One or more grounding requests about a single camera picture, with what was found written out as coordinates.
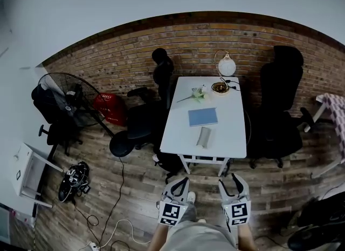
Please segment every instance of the white stool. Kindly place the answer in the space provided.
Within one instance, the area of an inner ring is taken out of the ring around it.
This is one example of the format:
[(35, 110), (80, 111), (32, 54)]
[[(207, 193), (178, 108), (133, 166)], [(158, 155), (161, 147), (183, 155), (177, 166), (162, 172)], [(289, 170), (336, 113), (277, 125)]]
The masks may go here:
[(34, 203), (50, 207), (53, 206), (51, 204), (36, 200), (35, 198), (30, 197), (29, 195), (41, 195), (40, 193), (36, 192), (33, 189), (26, 187), (26, 181), (30, 174), (30, 169), (33, 163), (33, 159), (37, 158), (38, 160), (44, 162), (45, 164), (55, 168), (56, 170), (63, 172), (63, 169), (57, 167), (56, 165), (52, 164), (51, 162), (44, 159), (42, 156), (35, 153), (32, 149), (30, 149), (26, 144), (21, 144), (19, 151), (16, 155), (10, 158), (9, 167), (10, 167), (10, 180), (12, 185), (15, 189), (15, 192), (18, 196), (21, 196), (26, 199), (32, 200)]

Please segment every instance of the chair wheel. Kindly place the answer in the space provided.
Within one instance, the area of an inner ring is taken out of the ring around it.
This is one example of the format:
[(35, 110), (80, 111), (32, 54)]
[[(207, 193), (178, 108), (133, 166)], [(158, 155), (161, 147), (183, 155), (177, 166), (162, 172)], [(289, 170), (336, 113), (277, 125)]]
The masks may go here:
[(284, 163), (283, 163), (282, 159), (281, 159), (281, 158), (279, 158), (279, 159), (276, 159), (276, 161), (277, 161), (277, 166), (278, 166), (279, 168), (282, 168), (282, 167), (283, 167), (283, 165), (284, 165)]
[(250, 167), (252, 169), (256, 169), (257, 168), (257, 164), (255, 164), (254, 162), (250, 162), (249, 165), (250, 165)]

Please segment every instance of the black bag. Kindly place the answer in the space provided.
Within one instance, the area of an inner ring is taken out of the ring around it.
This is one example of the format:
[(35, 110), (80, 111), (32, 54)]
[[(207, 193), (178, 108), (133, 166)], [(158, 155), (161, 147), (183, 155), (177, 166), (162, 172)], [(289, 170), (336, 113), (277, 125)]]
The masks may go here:
[(297, 220), (299, 227), (345, 222), (345, 192), (310, 203)]
[(81, 161), (78, 164), (70, 166), (68, 171), (65, 173), (63, 181), (59, 188), (59, 201), (68, 202), (74, 201), (74, 196), (78, 193), (87, 193), (90, 190), (88, 186), (88, 165)]
[(167, 174), (167, 178), (165, 179), (165, 183), (168, 184), (168, 179), (177, 173), (183, 168), (182, 162), (178, 155), (170, 154), (170, 153), (162, 153), (160, 151), (156, 151), (156, 155), (158, 161), (156, 161), (155, 165), (159, 165), (162, 169), (169, 172)]

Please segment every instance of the checkered cloth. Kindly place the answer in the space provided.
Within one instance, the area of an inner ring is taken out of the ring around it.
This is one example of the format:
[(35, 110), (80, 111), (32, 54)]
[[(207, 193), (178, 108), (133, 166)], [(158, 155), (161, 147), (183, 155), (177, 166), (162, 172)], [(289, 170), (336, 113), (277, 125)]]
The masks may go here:
[(318, 96), (330, 110), (330, 117), (335, 124), (335, 132), (339, 139), (342, 162), (345, 161), (345, 98), (325, 93)]

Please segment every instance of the brick wall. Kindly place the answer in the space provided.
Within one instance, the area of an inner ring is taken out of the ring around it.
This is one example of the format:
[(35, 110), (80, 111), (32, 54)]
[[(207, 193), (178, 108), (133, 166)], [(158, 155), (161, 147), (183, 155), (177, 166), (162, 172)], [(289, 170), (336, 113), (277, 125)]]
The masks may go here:
[(213, 57), (228, 50), (236, 62), (244, 103), (259, 105), (260, 69), (273, 60), (273, 46), (290, 45), (304, 57), (304, 73), (291, 109), (314, 112), (315, 96), (344, 94), (345, 47), (308, 27), (269, 16), (238, 12), (193, 12), (144, 19), (92, 35), (43, 62), (48, 72), (69, 72), (101, 92), (127, 99), (129, 90), (156, 90), (151, 53), (164, 48), (175, 65), (174, 76), (216, 76)]

